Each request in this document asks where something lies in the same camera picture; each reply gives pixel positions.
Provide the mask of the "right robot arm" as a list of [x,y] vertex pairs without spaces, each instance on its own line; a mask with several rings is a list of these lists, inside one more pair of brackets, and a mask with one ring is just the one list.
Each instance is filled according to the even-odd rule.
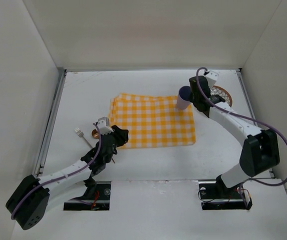
[[239,162],[216,178],[216,186],[220,190],[235,188],[280,163],[278,139],[274,131],[263,130],[237,117],[221,96],[211,95],[206,77],[191,77],[189,84],[189,100],[194,107],[220,124],[242,147]]

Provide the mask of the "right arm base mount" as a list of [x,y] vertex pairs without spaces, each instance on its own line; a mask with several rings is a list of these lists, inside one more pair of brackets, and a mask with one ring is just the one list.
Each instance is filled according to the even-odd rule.
[[222,188],[215,180],[201,180],[198,187],[197,196],[204,211],[249,211],[253,206],[251,194],[243,185]]

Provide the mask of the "lavender paper cup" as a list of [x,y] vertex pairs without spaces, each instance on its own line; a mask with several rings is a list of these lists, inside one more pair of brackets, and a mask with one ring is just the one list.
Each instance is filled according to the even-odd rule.
[[179,110],[187,109],[188,106],[191,104],[190,96],[191,96],[191,87],[182,86],[178,91],[176,108]]

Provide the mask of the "yellow white checkered cloth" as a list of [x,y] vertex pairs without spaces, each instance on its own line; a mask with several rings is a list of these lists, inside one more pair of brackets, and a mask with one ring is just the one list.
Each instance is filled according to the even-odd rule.
[[110,124],[128,130],[123,149],[191,146],[196,143],[192,106],[176,108],[177,96],[121,93],[110,101]]

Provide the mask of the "patterned ceramic plate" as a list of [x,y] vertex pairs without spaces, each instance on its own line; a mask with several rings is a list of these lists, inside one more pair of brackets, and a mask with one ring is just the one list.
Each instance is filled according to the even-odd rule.
[[231,97],[231,95],[229,94],[229,92],[220,87],[220,86],[217,86],[217,85],[214,85],[211,89],[210,89],[210,93],[212,95],[219,95],[220,97],[222,97],[226,102],[227,104],[232,107],[233,105],[233,99]]

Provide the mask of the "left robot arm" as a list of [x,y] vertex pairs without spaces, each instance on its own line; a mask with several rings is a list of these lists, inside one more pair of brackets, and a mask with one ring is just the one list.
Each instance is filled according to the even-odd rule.
[[26,176],[5,204],[11,219],[23,230],[29,230],[51,207],[70,199],[90,197],[97,184],[93,177],[106,168],[117,149],[129,140],[127,129],[117,125],[111,129],[101,134],[95,147],[72,165],[46,176]]

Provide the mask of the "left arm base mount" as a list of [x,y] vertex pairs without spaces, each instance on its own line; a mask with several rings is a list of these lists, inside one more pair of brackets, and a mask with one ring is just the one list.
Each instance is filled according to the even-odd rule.
[[111,198],[111,181],[85,181],[87,189],[80,196],[65,202],[64,211],[109,211]]

